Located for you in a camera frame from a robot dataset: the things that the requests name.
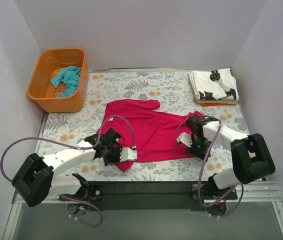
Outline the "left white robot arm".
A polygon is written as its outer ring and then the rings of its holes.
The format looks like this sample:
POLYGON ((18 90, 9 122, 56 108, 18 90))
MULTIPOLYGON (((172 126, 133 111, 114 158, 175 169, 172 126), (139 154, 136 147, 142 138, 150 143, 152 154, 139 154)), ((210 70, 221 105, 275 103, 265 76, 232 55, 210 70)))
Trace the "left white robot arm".
POLYGON ((29 155, 12 180, 12 185, 29 207, 47 197, 66 195, 86 200, 89 183, 79 173, 63 175, 69 169, 96 158, 119 160, 122 136, 110 128, 105 134, 94 134, 82 140, 74 149, 39 156, 29 155))

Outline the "magenta t shirt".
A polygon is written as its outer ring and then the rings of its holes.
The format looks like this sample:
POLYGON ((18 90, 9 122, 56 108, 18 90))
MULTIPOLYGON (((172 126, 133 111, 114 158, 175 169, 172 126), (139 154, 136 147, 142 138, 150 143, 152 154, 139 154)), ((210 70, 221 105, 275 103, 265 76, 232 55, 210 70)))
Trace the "magenta t shirt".
POLYGON ((104 120, 113 115, 124 117, 132 126, 137 150, 136 163, 192 158, 187 146, 177 145, 176 130, 191 116, 203 115, 199 111, 176 115, 157 111, 158 100, 123 99, 109 102, 104 120))

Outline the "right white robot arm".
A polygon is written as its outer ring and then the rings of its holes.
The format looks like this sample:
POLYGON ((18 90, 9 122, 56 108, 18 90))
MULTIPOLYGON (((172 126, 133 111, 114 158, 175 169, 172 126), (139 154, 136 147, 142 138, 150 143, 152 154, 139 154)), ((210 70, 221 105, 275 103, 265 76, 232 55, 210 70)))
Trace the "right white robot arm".
POLYGON ((272 175, 276 171, 264 137, 259 134, 244 134, 221 126, 214 117, 201 119, 189 117, 186 124, 191 134, 181 133, 178 140, 187 146, 187 153, 202 160, 210 155, 209 147, 218 143, 231 152, 232 167, 208 178, 199 186, 202 196, 221 198, 231 187, 249 184, 272 175))

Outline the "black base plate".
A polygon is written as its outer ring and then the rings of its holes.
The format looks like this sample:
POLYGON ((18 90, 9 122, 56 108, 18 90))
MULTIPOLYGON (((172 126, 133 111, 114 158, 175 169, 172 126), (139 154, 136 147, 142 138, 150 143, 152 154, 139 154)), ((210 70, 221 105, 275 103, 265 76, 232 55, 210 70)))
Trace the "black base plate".
POLYGON ((191 181, 91 181, 87 190, 67 197, 89 201, 106 210, 205 209, 196 200, 196 183, 191 181))

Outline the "white printed folded t shirt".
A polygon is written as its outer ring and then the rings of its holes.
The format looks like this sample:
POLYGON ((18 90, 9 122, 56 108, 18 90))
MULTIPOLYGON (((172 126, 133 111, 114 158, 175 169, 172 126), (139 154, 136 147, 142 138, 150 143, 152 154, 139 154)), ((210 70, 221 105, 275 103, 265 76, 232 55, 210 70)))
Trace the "white printed folded t shirt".
POLYGON ((236 79, 230 68, 188 73, 195 99, 199 101, 238 101, 236 79))

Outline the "orange folded t shirt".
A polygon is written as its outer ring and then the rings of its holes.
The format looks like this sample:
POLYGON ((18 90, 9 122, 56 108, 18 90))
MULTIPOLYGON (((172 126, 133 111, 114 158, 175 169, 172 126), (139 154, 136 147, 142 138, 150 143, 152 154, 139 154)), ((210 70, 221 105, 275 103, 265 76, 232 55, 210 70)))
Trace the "orange folded t shirt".
POLYGON ((221 102, 217 102, 217 103, 200 103, 201 106, 203 107, 213 107, 213 106, 234 106, 234 105, 238 105, 240 102, 237 101, 235 103, 221 103, 221 102))

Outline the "teal t shirt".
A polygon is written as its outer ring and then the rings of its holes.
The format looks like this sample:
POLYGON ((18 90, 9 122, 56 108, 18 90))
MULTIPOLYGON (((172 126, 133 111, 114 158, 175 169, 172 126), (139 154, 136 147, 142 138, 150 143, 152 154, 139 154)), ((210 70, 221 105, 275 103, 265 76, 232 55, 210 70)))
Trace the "teal t shirt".
POLYGON ((54 76, 50 83, 54 86, 55 89, 58 88, 60 83, 63 83, 65 85, 65 91, 62 93, 57 93, 58 98, 66 98, 73 95, 80 83, 80 77, 81 77, 81 68, 76 66, 68 66, 65 68, 62 68, 56 76, 54 76))

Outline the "orange plastic basket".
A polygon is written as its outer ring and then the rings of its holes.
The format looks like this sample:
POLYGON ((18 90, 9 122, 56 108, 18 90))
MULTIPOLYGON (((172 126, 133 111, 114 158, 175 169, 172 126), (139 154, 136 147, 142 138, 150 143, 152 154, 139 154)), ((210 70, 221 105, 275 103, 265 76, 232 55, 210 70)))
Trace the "orange plastic basket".
POLYGON ((89 71, 86 52, 81 48, 56 48, 41 54, 30 79, 27 95, 48 113, 77 113, 83 106, 89 71), (54 87, 51 83, 62 69, 75 66, 81 70, 77 90, 66 97, 58 97, 66 91, 64 83, 54 87))

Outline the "aluminium frame rail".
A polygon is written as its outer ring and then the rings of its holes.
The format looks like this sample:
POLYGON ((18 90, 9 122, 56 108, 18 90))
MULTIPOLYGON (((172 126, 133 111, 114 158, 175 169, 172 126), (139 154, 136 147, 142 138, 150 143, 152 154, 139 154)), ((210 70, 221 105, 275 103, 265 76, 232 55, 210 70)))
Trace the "aluminium frame rail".
POLYGON ((82 181, 70 195, 19 187, 6 240, 283 240, 277 186, 258 181, 204 208, 191 181, 82 181))

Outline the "beige folded t shirt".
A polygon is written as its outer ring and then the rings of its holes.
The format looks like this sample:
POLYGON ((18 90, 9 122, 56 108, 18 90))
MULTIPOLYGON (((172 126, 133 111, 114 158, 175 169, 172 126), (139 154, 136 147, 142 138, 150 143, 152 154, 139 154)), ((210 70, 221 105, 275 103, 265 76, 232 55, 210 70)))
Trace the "beige folded t shirt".
POLYGON ((194 97, 193 100, 201 105, 238 105, 240 103, 239 100, 203 100, 197 99, 196 97, 194 97))

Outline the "floral patterned table mat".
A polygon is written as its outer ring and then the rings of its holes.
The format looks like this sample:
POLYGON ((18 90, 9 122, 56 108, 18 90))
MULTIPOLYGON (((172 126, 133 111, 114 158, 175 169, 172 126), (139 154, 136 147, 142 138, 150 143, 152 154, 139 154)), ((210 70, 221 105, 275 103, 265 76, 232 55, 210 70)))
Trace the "floral patterned table mat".
MULTIPOLYGON (((63 149, 62 143, 76 145, 92 135, 101 126, 106 105, 122 99, 157 100, 161 112, 187 115, 199 111, 219 118, 223 125, 248 133, 248 127, 239 105, 204 107, 194 102, 194 93, 185 71, 108 71, 91 72, 85 103, 77 113, 47 113, 40 136, 44 141, 36 144, 36 152, 49 155, 63 149)), ((232 165, 231 154, 215 144, 206 164, 199 158, 134 163, 127 171, 114 165, 105 166, 98 158, 70 169, 88 181, 196 181, 206 180, 232 165)))

